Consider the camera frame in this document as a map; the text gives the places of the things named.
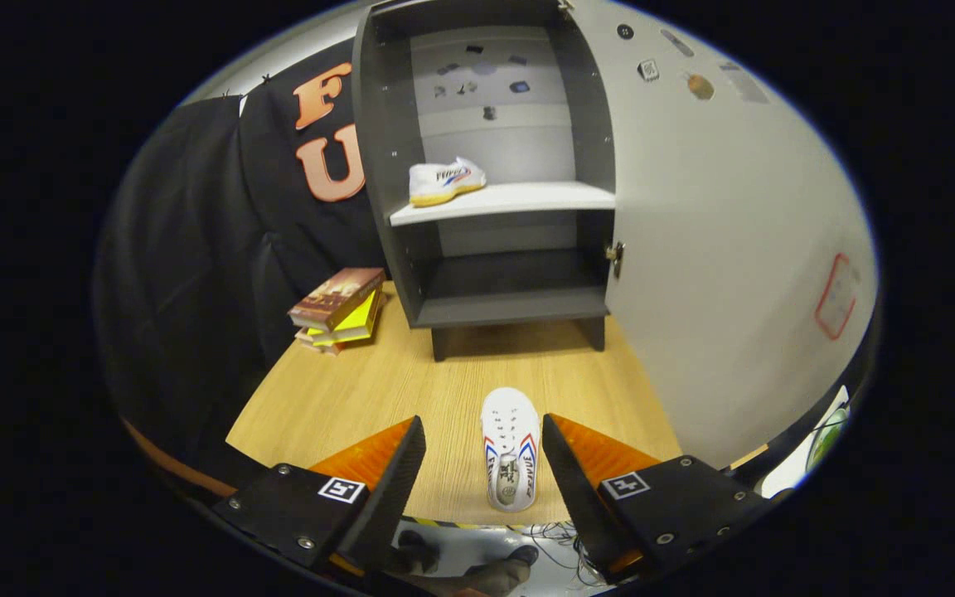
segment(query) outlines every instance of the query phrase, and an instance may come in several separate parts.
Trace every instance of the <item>book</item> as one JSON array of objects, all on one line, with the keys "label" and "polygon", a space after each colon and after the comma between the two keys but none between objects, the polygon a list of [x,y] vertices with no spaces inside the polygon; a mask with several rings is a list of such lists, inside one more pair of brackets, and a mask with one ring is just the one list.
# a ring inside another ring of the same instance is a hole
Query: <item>book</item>
[{"label": "book", "polygon": [[375,287],[385,282],[385,269],[345,268],[315,288],[288,311],[297,328],[331,332]]},{"label": "book", "polygon": [[306,347],[309,351],[322,352],[323,355],[337,356],[341,354],[342,349],[345,347],[345,344],[328,344],[325,347],[315,347],[312,344],[312,337],[308,335],[308,329],[302,328],[295,333],[294,337],[300,341],[302,347]]},{"label": "book", "polygon": [[375,332],[375,322],[378,321],[378,313],[384,303],[385,294],[382,293],[381,288],[375,288],[360,307],[349,313],[348,317],[345,317],[345,320],[333,329],[333,332],[311,329],[308,330],[308,335],[312,338],[315,347],[367,339]]}]

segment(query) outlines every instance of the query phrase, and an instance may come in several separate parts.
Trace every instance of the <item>wooden table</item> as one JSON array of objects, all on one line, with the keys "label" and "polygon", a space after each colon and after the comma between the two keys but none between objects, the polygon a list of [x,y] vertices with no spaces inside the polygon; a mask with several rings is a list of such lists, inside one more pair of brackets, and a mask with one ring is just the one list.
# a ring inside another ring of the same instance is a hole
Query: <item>wooden table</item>
[{"label": "wooden table", "polygon": [[533,506],[489,506],[481,404],[499,386],[526,393],[538,415],[554,412],[668,460],[680,446],[613,317],[606,351],[592,351],[572,322],[464,328],[446,362],[434,362],[429,332],[409,329],[392,283],[371,340],[341,355],[299,342],[281,356],[227,435],[264,465],[310,466],[368,435],[419,415],[427,451],[405,515],[478,525],[567,521],[546,457]]}]

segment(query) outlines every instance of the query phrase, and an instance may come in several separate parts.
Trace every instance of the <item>yellow sole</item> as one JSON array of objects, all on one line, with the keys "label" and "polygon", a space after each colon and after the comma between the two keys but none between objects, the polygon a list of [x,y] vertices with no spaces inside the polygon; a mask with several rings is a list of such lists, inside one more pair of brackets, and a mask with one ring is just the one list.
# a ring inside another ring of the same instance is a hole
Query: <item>yellow sole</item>
[{"label": "yellow sole", "polygon": [[414,207],[430,207],[432,205],[440,205],[441,203],[448,203],[455,199],[459,194],[465,192],[475,192],[477,189],[484,188],[485,185],[470,185],[466,187],[459,187],[458,189],[453,190],[453,192],[447,192],[443,194],[425,194],[421,197],[411,197],[410,204]]}]

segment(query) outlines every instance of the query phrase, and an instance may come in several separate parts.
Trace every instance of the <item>white shelf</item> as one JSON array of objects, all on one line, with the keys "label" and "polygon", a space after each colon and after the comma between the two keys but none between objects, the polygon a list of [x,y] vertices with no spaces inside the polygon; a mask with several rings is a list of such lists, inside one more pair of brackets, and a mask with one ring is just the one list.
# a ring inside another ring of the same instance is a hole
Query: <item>white shelf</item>
[{"label": "white shelf", "polygon": [[390,216],[390,226],[517,211],[613,208],[613,193],[583,182],[514,182],[509,185],[488,185],[432,207],[408,205]]}]

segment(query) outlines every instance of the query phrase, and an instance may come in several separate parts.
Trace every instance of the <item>cabinet door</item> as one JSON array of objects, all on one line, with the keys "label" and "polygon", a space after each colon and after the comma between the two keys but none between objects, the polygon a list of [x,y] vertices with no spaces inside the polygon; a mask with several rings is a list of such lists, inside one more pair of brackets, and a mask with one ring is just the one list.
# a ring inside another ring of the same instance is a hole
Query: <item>cabinet door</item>
[{"label": "cabinet door", "polygon": [[622,4],[572,3],[613,122],[625,249],[607,306],[681,448],[723,468],[860,344],[878,276],[865,214],[819,133],[746,67]]}]

